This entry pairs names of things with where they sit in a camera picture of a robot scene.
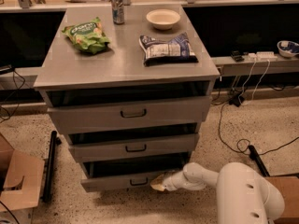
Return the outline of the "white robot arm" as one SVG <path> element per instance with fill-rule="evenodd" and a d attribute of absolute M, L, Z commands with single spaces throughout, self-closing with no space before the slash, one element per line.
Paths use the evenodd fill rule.
<path fill-rule="evenodd" d="M 215 188 L 218 224 L 270 224 L 279 219 L 285 209 L 280 191 L 240 162 L 230 162 L 218 173 L 189 162 L 180 171 L 159 175 L 150 185 L 159 191 Z"/>

